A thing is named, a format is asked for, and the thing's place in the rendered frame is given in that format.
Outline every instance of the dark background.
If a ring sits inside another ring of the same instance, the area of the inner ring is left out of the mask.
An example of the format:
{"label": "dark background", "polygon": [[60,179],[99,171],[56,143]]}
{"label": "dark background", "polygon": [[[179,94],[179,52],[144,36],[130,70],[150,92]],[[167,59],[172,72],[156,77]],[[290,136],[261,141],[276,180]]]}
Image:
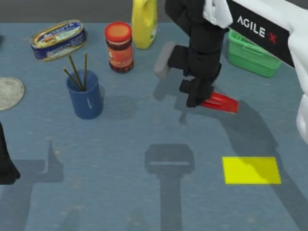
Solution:
{"label": "dark background", "polygon": [[[308,9],[307,0],[289,0]],[[165,0],[157,0],[160,22],[168,22]],[[0,23],[57,23],[79,19],[85,23],[129,22],[132,0],[1,0]]]}

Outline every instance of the white object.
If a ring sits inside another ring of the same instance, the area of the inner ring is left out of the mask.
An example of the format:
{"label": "white object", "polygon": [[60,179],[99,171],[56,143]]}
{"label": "white object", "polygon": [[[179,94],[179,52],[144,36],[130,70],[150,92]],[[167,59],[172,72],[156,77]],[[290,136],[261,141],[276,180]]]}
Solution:
{"label": "white object", "polygon": [[0,111],[17,105],[25,94],[25,86],[16,78],[0,77]]}
{"label": "white object", "polygon": [[[233,0],[246,9],[288,30],[288,47],[303,96],[299,104],[296,125],[308,144],[308,11],[285,0]],[[205,0],[204,18],[221,28],[233,23],[227,0]]]}

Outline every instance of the green basket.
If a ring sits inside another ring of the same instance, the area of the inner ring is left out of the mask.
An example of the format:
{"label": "green basket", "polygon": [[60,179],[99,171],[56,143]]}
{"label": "green basket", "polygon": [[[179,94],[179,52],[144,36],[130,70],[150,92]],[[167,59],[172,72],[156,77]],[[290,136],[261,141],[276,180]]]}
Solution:
{"label": "green basket", "polygon": [[273,77],[281,61],[233,30],[229,31],[229,62],[260,76]]}

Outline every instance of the jar lid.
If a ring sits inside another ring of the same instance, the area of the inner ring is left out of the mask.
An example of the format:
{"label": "jar lid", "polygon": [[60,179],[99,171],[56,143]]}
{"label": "jar lid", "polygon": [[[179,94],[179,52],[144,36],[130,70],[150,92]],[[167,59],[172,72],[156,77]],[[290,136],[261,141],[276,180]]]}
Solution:
{"label": "jar lid", "polygon": [[124,22],[114,22],[105,28],[105,37],[111,42],[125,42],[131,38],[131,27]]}

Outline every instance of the wooden stick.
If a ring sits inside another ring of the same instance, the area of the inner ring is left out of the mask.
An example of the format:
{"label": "wooden stick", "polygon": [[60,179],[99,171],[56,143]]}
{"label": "wooden stick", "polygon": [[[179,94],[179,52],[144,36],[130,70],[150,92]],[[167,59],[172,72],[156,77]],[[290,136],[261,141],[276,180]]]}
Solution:
{"label": "wooden stick", "polygon": [[83,87],[87,90],[87,78],[88,78],[88,54],[85,53],[85,73],[83,75]]}
{"label": "wooden stick", "polygon": [[74,80],[74,78],[72,77],[72,75],[70,73],[68,73],[67,69],[65,67],[63,67],[64,72],[68,75],[68,77],[71,79],[71,81],[73,83],[75,83],[75,85],[78,87],[79,90],[83,91],[82,87],[76,82],[76,80]]}
{"label": "wooden stick", "polygon": [[79,77],[78,72],[76,70],[76,67],[75,67],[75,64],[74,64],[74,61],[73,61],[73,58],[72,58],[71,54],[68,55],[68,59],[69,59],[69,62],[71,63],[71,66],[72,66],[72,68],[74,70],[74,73],[76,75],[76,78],[77,78],[77,81],[78,81],[79,85],[84,89],[84,86],[81,83],[80,77]]}

